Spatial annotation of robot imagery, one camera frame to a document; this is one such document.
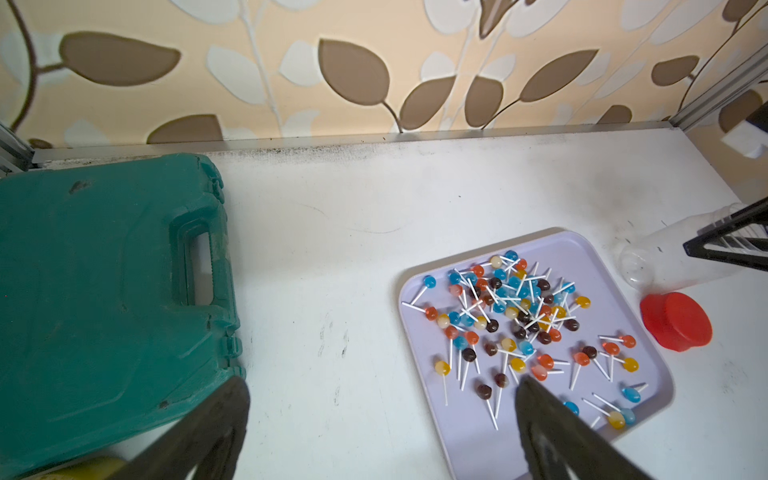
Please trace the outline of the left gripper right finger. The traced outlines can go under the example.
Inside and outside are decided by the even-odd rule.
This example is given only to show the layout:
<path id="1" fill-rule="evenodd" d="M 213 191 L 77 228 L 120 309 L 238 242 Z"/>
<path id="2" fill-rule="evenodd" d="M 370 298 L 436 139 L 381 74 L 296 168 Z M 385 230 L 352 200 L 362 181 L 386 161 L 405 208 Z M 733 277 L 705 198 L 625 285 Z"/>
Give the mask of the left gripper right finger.
<path id="1" fill-rule="evenodd" d="M 537 380 L 515 393 L 519 436 L 533 479 L 647 479 L 649 476 L 579 420 Z"/>

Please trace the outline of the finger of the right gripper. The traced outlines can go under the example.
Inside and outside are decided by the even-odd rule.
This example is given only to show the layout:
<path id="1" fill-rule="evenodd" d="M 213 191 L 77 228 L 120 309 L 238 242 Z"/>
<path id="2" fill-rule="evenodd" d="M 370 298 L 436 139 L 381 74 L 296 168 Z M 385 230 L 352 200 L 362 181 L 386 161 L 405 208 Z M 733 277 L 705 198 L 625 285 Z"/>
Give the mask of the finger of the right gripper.
<path id="1" fill-rule="evenodd" d="M 766 239 L 730 238 L 707 243 L 690 240 L 683 244 L 683 248 L 689 257 L 767 270 Z"/>
<path id="2" fill-rule="evenodd" d="M 767 198 L 729 206 L 684 243 L 687 252 L 766 252 Z"/>

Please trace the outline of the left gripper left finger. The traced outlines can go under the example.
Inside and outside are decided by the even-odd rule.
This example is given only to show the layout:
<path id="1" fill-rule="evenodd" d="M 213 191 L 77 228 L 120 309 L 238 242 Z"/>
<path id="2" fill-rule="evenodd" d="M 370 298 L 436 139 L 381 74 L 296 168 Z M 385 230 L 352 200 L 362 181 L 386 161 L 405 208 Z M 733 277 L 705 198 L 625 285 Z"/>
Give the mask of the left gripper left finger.
<path id="1" fill-rule="evenodd" d="M 250 408 L 245 380 L 232 377 L 113 479 L 231 479 L 243 448 Z"/>

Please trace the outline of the clear candy jar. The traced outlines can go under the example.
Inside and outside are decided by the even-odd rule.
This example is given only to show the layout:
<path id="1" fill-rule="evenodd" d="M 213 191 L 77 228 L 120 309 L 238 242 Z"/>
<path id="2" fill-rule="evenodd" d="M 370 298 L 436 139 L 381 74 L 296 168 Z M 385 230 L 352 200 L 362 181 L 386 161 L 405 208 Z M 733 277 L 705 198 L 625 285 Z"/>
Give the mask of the clear candy jar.
<path id="1" fill-rule="evenodd" d="M 729 206 L 687 217 L 626 245 L 617 265 L 623 279 L 644 294 L 661 294 L 725 278 L 749 268 L 689 257 L 683 244 Z"/>

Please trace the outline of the red jar lid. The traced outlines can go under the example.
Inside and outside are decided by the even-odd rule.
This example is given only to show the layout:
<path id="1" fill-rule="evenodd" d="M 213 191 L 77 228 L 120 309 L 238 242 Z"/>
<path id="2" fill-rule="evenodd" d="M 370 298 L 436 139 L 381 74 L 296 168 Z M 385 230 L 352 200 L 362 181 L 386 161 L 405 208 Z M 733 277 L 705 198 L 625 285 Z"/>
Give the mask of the red jar lid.
<path id="1" fill-rule="evenodd" d="M 685 294 L 647 295 L 640 302 L 640 313 L 646 330 L 668 350 L 685 352 L 706 346 L 713 338 L 709 317 L 694 299 Z"/>

